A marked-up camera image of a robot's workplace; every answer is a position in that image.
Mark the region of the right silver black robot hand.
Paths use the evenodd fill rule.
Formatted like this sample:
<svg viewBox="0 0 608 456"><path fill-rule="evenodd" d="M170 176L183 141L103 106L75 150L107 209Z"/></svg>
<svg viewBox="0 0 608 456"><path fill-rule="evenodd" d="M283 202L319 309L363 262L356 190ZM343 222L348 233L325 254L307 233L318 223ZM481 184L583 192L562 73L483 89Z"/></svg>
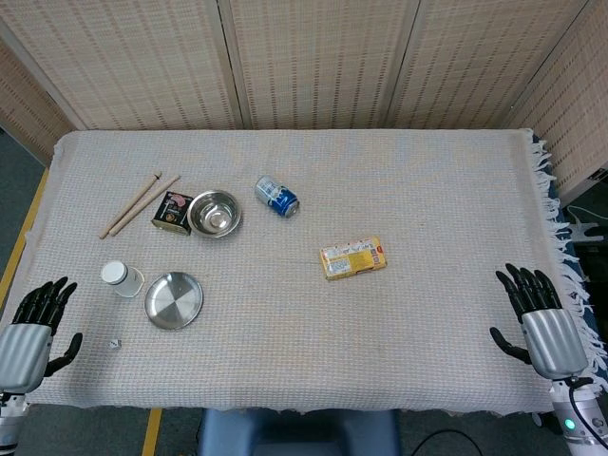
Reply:
<svg viewBox="0 0 608 456"><path fill-rule="evenodd" d="M518 268L511 263L496 277L520 324L526 346L508 342L501 331L489 329L494 343L505 354L534 368L541 377L557 381L579 377L588 368L580 335L571 314L561 305L551 279L542 271Z"/></svg>

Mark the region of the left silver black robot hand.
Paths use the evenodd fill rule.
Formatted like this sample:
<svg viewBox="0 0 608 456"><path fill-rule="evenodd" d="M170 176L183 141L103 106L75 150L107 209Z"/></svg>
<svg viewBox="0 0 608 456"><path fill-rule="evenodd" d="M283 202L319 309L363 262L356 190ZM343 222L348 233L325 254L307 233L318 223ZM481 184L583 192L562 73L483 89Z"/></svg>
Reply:
<svg viewBox="0 0 608 456"><path fill-rule="evenodd" d="M65 353L50 357L54 336L77 284L66 276L30 291L21 300L13 319L1 331L1 396L25 395L43 380L71 364L84 336L76 332Z"/></svg>

